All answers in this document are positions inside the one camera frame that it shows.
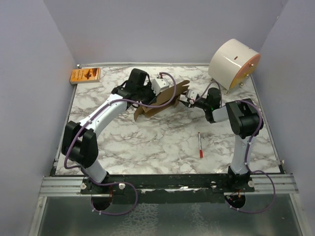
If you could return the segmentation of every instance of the metal rail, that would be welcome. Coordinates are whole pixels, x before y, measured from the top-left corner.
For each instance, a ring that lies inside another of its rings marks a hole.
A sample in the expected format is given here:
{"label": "metal rail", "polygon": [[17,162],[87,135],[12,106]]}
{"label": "metal rail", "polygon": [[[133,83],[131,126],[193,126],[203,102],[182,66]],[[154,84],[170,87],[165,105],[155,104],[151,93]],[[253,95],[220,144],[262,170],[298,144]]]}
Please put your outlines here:
{"label": "metal rail", "polygon": [[[269,175],[273,180],[277,194],[298,193],[298,188],[293,175]],[[273,188],[270,180],[265,175],[252,175],[255,184],[254,192],[248,194],[272,194]],[[80,194],[80,185],[83,177],[44,177],[39,196],[40,197],[109,197],[108,194]]]}

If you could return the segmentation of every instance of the metal floor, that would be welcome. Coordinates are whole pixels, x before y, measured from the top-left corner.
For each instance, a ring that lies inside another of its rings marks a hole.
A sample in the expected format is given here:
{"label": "metal floor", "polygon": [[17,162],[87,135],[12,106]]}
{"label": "metal floor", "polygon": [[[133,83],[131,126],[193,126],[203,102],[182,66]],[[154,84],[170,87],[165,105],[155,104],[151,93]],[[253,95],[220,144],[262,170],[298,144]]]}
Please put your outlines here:
{"label": "metal floor", "polygon": [[[266,207],[272,195],[249,195],[244,209]],[[112,212],[129,206],[110,206]],[[40,236],[301,236],[289,194],[261,214],[226,204],[140,204],[124,216],[99,216],[88,197],[48,197]]]}

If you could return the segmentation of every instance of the white wall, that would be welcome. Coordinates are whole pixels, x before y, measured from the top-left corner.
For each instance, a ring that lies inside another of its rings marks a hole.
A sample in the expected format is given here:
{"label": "white wall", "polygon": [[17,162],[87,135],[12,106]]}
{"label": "white wall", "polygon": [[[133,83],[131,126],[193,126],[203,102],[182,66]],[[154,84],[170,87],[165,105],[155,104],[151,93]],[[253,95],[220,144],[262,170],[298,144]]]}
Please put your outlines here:
{"label": "white wall", "polygon": [[290,0],[261,48],[255,82],[315,234],[315,1]]}
{"label": "white wall", "polygon": [[287,0],[44,2],[78,63],[208,63],[231,38],[259,50]]}
{"label": "white wall", "polygon": [[52,167],[75,62],[42,0],[2,0],[0,30],[0,235],[24,236]]}

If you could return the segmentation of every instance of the white marble tabletop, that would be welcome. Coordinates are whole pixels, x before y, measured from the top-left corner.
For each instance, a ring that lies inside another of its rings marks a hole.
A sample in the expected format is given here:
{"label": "white marble tabletop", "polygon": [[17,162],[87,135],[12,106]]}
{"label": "white marble tabletop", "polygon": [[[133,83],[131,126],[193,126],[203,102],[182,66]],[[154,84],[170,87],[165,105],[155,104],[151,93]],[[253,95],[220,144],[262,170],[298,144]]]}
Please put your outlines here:
{"label": "white marble tabletop", "polygon": [[[73,100],[69,120],[78,122],[92,113],[109,96],[111,90],[128,79],[134,67],[106,67],[101,71],[100,83],[79,84]],[[141,67],[151,78],[159,72],[168,72],[176,82],[190,80],[190,87],[200,94],[210,77],[208,67]],[[225,102],[251,98],[258,99],[251,79],[228,95]],[[135,108],[115,118],[100,134],[97,143],[98,159],[110,174],[208,174],[226,173],[234,151],[234,139],[229,121],[210,124],[199,108],[183,104],[146,118],[133,120]],[[198,136],[201,133],[203,155],[199,157]],[[60,154],[57,175],[81,174],[78,169],[66,170]],[[252,151],[252,170],[278,173],[270,136],[266,127],[260,131]]]}

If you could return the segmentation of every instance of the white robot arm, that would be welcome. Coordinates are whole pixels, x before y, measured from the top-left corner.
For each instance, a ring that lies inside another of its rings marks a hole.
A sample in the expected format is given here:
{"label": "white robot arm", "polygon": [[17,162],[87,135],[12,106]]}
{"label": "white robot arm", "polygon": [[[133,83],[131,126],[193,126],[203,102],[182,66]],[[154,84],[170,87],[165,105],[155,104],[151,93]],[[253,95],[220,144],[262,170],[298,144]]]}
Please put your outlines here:
{"label": "white robot arm", "polygon": [[149,80],[144,85],[145,79],[148,76],[145,71],[133,69],[129,79],[121,86],[114,88],[109,98],[92,114],[78,123],[70,121],[65,127],[62,145],[62,153],[64,155],[68,152],[74,136],[84,124],[88,124],[85,126],[84,132],[82,132],[82,140],[77,140],[71,149],[69,158],[78,163],[81,169],[98,183],[104,180],[107,171],[102,168],[97,160],[98,148],[96,140],[104,128],[131,105],[127,101],[118,101],[113,104],[111,102],[114,100],[129,99],[141,101],[143,104],[151,104],[155,102],[157,95],[169,88],[168,81],[163,78]]}
{"label": "white robot arm", "polygon": [[230,188],[239,189],[241,184],[250,179],[252,146],[256,141],[258,130],[263,128],[263,122],[260,121],[260,115],[254,108],[252,100],[227,102],[225,106],[220,107],[221,93],[217,88],[210,88],[206,98],[200,97],[195,91],[188,90],[186,98],[186,101],[181,100],[181,102],[189,108],[203,109],[208,122],[230,121],[235,134],[235,148],[228,173],[232,176]]}

